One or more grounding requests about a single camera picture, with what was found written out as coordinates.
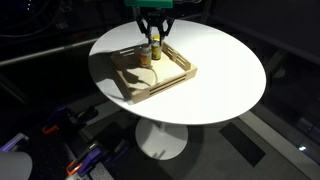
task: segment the dark background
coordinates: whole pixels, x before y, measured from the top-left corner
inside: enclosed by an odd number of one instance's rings
[[[167,15],[184,18],[202,13],[204,5],[174,5]],[[285,75],[268,76],[260,103],[319,144],[319,1],[217,0],[210,13],[207,25],[246,44],[264,66],[277,50],[288,53],[281,64]],[[131,21],[132,8],[121,0],[1,0],[0,63],[99,38]],[[0,88],[0,144],[45,120],[55,107],[98,92],[87,67],[91,46],[0,66],[0,82],[12,83],[26,97],[23,104]]]

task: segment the table pedestal base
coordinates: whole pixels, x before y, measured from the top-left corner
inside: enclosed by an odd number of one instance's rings
[[[166,160],[179,155],[188,141],[185,125],[161,123],[142,118],[136,128],[136,139],[141,150],[148,156]]]

